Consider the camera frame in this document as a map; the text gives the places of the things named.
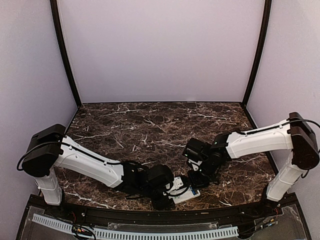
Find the white remote control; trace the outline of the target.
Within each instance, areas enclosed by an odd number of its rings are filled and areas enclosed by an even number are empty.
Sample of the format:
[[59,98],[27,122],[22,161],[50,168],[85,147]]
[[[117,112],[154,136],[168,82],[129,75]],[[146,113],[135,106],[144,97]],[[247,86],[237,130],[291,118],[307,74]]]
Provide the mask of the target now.
[[188,200],[197,198],[201,195],[201,192],[199,190],[194,190],[191,186],[189,189],[183,193],[182,195],[172,197],[173,202],[177,205],[183,202],[186,202]]

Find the right black frame post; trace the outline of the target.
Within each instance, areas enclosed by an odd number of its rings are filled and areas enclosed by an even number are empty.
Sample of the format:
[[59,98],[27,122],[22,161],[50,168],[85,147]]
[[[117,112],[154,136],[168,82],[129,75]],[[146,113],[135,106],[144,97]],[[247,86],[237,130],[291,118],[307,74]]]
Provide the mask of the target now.
[[241,102],[245,108],[249,103],[251,93],[253,91],[253,87],[255,84],[255,80],[258,74],[261,58],[263,55],[263,50],[264,50],[264,45],[265,45],[265,40],[267,36],[270,15],[271,15],[271,8],[272,8],[272,0],[265,0],[256,51],[255,51],[250,75],[248,78],[248,83],[247,83],[245,93]]

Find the black front rail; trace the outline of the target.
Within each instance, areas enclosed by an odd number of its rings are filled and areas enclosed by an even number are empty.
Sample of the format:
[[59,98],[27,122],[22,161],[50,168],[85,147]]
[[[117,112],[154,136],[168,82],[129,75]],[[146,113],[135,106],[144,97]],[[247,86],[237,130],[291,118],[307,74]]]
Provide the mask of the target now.
[[71,214],[75,214],[77,224],[101,225],[109,223],[121,224],[147,224],[147,225],[175,225],[175,224],[202,224],[217,222],[222,224],[246,225],[252,224],[254,220],[271,217],[285,216],[285,208],[289,207],[290,215],[297,215],[301,219],[301,208],[298,198],[294,193],[289,193],[280,201],[280,206],[266,208],[261,213],[259,202],[253,202],[237,206],[222,208],[209,208],[201,210],[182,210],[182,211],[134,211],[116,210],[99,207],[64,203],[62,206],[50,206],[44,199],[35,196],[37,204],[45,209],[49,209],[55,216],[68,219]]

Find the left black frame post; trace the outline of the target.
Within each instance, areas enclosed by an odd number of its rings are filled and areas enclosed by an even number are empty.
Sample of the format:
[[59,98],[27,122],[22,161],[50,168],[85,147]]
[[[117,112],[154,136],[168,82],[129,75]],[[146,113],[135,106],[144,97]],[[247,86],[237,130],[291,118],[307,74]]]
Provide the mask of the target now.
[[67,48],[64,40],[63,29],[62,29],[62,24],[60,20],[59,9],[58,9],[58,1],[50,0],[49,2],[50,2],[51,15],[53,19],[56,39],[59,47],[59,52],[60,52],[63,66],[64,66],[64,70],[67,76],[68,84],[69,84],[73,99],[75,101],[75,104],[77,108],[80,108],[82,106],[82,101],[76,86],[76,81],[72,72],[69,56],[67,53]]

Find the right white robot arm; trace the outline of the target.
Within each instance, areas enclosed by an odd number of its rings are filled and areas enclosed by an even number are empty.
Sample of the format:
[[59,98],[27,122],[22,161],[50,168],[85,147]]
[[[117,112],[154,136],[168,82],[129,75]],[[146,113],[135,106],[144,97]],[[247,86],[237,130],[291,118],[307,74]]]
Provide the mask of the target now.
[[183,151],[194,189],[205,188],[216,181],[216,174],[227,161],[243,156],[276,150],[290,150],[285,165],[267,185],[265,198],[255,205],[255,213],[266,217],[284,194],[301,176],[320,163],[315,132],[311,120],[303,119],[297,112],[279,123],[248,131],[218,134],[213,143],[191,138]]

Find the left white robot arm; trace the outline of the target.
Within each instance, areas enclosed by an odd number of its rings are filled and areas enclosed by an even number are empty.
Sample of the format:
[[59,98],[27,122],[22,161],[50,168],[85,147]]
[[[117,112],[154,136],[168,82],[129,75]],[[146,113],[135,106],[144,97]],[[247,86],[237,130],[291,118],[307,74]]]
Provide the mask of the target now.
[[58,184],[55,167],[65,168],[97,180],[127,194],[127,199],[148,198],[156,210],[176,204],[176,198],[190,190],[186,176],[174,176],[167,165],[147,167],[133,160],[103,157],[76,143],[65,134],[65,126],[54,124],[31,137],[16,169],[34,177],[44,200],[60,218],[71,213]]

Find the black frame post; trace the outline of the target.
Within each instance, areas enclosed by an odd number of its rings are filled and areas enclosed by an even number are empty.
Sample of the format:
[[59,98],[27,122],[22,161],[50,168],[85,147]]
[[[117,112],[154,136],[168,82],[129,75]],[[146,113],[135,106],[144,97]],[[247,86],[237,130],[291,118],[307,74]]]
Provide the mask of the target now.
[[272,0],[265,0],[256,51],[255,51],[250,75],[248,78],[248,83],[247,83],[245,93],[241,102],[245,108],[249,103],[251,93],[253,91],[253,87],[255,84],[255,80],[258,74],[261,58],[263,55],[263,50],[264,50],[264,45],[265,45],[265,40],[267,36],[270,15],[271,15],[271,8],[272,8]]
[[60,20],[59,9],[58,9],[58,1],[50,0],[49,2],[50,2],[51,15],[53,19],[56,39],[59,47],[59,52],[60,52],[63,66],[64,66],[64,70],[67,76],[68,84],[69,84],[73,99],[75,101],[75,104],[77,108],[80,108],[82,106],[82,101],[76,86],[76,81],[72,72],[69,56],[67,53],[67,48],[64,40],[63,29],[62,29],[62,24]]

